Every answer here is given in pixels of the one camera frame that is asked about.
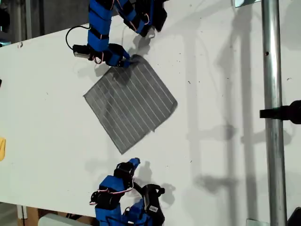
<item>white label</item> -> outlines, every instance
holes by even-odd
[[[157,213],[158,208],[154,207],[154,206],[150,206],[150,211],[153,211],[153,212]]]

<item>black cable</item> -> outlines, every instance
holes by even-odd
[[[24,219],[24,210],[23,210],[23,206],[22,207],[22,219],[23,219],[23,226],[25,226],[25,219]]]
[[[72,219],[72,220],[78,220],[82,217],[82,215],[71,215],[69,218]]]
[[[70,31],[72,31],[74,28],[78,28],[78,27],[81,27],[81,28],[85,28],[85,29],[87,29],[87,30],[89,30],[90,28],[91,28],[91,25],[89,26],[89,27],[84,27],[84,26],[75,26],[75,27],[72,27],[72,28],[70,28],[69,29],[69,31],[67,32],[67,34],[66,34],[66,44],[67,44],[67,46],[71,49],[71,50],[73,50],[72,48],[71,48],[71,46],[69,45],[69,43],[68,43],[68,40],[67,40],[67,37],[68,37],[68,34],[69,34],[69,32]]]

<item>black clamp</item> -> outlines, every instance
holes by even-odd
[[[135,168],[131,162],[119,163],[114,170],[114,176],[123,180],[123,185],[126,189],[133,186],[134,173]]]
[[[296,100],[289,106],[260,110],[260,118],[290,120],[294,124],[301,124],[301,100]]]

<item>cable wire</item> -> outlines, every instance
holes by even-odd
[[[23,226],[25,226],[25,219],[24,219],[24,210],[23,210],[23,206],[22,206],[22,220],[23,220]]]
[[[67,38],[68,38],[68,35],[69,35],[70,31],[72,31],[73,29],[78,28],[78,27],[85,28],[85,29],[87,29],[87,30],[90,30],[90,29],[91,29],[91,25],[89,25],[89,27],[84,27],[84,26],[79,25],[79,26],[75,26],[75,27],[72,27],[72,28],[69,29],[69,31],[68,31],[67,34],[66,34],[66,38],[65,38],[65,39],[66,39],[66,44],[67,44],[67,46],[68,46],[71,50],[73,50],[73,48],[71,48],[71,46],[69,45]]]

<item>white stripe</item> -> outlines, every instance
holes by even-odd
[[[124,81],[124,79],[123,79],[123,77],[121,76],[121,74],[119,74],[119,76],[122,78],[122,80],[123,80],[123,82],[124,83],[126,83],[126,81]],[[131,92],[131,94],[133,95],[133,97],[136,99],[136,97],[134,96],[134,94],[132,93],[132,91],[129,89],[129,87],[128,86],[126,86],[127,87],[127,89]],[[144,110],[143,109],[143,107],[141,106],[141,104],[139,103],[139,101],[136,99],[136,101],[138,102],[138,104],[140,105],[140,107],[142,108],[142,110]]]
[[[94,99],[94,97],[93,97],[92,95],[90,95],[90,96],[92,97],[92,99],[94,100],[94,102],[96,103],[97,107],[99,108],[99,110],[100,110],[100,112],[101,112],[102,110],[101,110],[100,107],[98,106],[98,104],[97,104],[96,100]],[[103,117],[108,121],[109,125],[112,127],[112,125],[110,124],[110,121],[105,117],[105,115],[103,115]],[[112,127],[112,130],[113,130],[114,133],[118,136],[118,138],[119,138],[119,140],[121,141],[121,143],[123,144],[123,146],[124,146],[125,148],[127,148],[127,147],[125,146],[125,144],[123,143],[123,141],[121,140],[120,136],[116,133],[116,131],[114,130],[113,127]]]
[[[102,102],[102,104],[104,105],[105,108],[105,104],[103,102],[103,100],[98,96],[98,98],[100,99],[100,101]],[[106,109],[106,111],[109,113],[109,115],[111,116],[111,118],[113,119],[113,121],[116,123],[115,119],[113,118],[113,116],[111,115],[111,113]],[[126,137],[126,135],[123,133],[122,129],[120,128],[120,126],[116,123],[116,125],[118,126],[118,128],[120,129],[121,133],[123,134],[123,136],[127,139],[128,143],[130,144],[128,138]]]
[[[159,108],[159,106],[157,105],[157,103],[154,101],[154,99],[151,97],[151,95],[148,93],[148,91],[146,90],[146,88],[142,85],[142,83],[140,82],[138,76],[135,74],[134,70],[133,70],[133,74],[137,77],[137,80],[139,81],[139,83],[141,84],[141,86],[143,87],[143,89],[146,91],[146,93],[150,96],[151,100],[155,103],[155,105],[157,106],[157,108],[159,109],[159,111],[162,113],[162,115],[165,118],[164,113],[161,111],[161,109]]]
[[[143,65],[146,70],[150,73],[151,77],[153,77],[153,79],[155,80],[155,82],[159,85],[159,83],[157,82],[157,80],[155,79],[155,77],[152,75],[152,73],[147,69],[147,67],[145,65]],[[164,92],[164,94],[167,96],[167,98],[169,99],[169,101],[173,104],[173,102],[171,101],[171,99],[168,97],[168,95],[166,94],[166,92],[162,89],[162,87],[159,85],[159,87],[161,88],[161,90]]]
[[[131,134],[131,132],[128,130],[128,128],[126,127],[126,125],[124,124],[124,122],[121,120],[120,116],[117,114],[116,110],[113,108],[113,106],[110,104],[110,102],[108,101],[107,97],[105,96],[104,92],[102,91],[102,89],[99,87],[98,83],[96,83],[96,85],[98,86],[99,90],[101,91],[101,93],[103,94],[104,98],[106,99],[107,103],[111,106],[111,108],[114,110],[115,114],[117,115],[117,117],[119,118],[119,120],[121,121],[121,123],[124,125],[124,127],[127,129],[127,131],[129,132],[129,134],[132,136],[132,138],[134,139],[135,141],[135,138],[133,137],[133,135]],[[129,139],[127,138],[127,136],[125,135],[127,141],[129,144],[131,144],[131,142],[129,141]]]
[[[150,82],[146,79],[146,77],[144,76],[144,74],[140,71],[140,73],[143,75],[143,77],[145,78],[145,80],[148,82],[148,84],[150,85],[150,87],[152,88],[152,90],[157,94],[157,96],[159,97],[159,99],[162,101],[162,103],[164,104],[164,106],[166,107],[166,109],[169,111],[170,113],[170,110],[168,109],[168,107],[166,106],[166,104],[164,103],[164,101],[161,99],[161,97],[159,96],[159,94],[155,91],[155,89],[153,88],[153,86],[150,84]]]
[[[118,95],[118,97],[120,98],[119,94],[117,93],[117,91],[115,90],[115,88],[112,86],[112,84],[110,83],[111,87],[113,88],[114,92]],[[119,107],[120,111],[123,113],[123,115],[126,117],[127,121],[131,124],[131,126],[133,127],[133,129],[135,130],[136,134],[139,136],[137,130],[135,129],[135,127],[132,125],[132,123],[130,122],[130,120],[127,118],[126,114],[124,114],[124,112],[121,110],[120,106],[118,105],[117,101],[114,99],[114,97],[111,95],[111,97],[113,98],[113,100],[115,101],[115,103],[117,104],[117,106]]]
[[[142,96],[142,94],[140,93],[140,91],[137,89],[137,87],[135,86],[135,84],[132,82],[132,80],[130,79],[131,83],[134,85],[134,87],[136,88],[136,90],[138,91],[138,93]],[[149,106],[149,104],[147,103],[147,101],[144,99],[144,97],[142,96],[143,100],[145,101],[145,103],[147,104],[147,106],[150,108],[150,110],[154,113],[154,111],[152,110],[152,108]]]

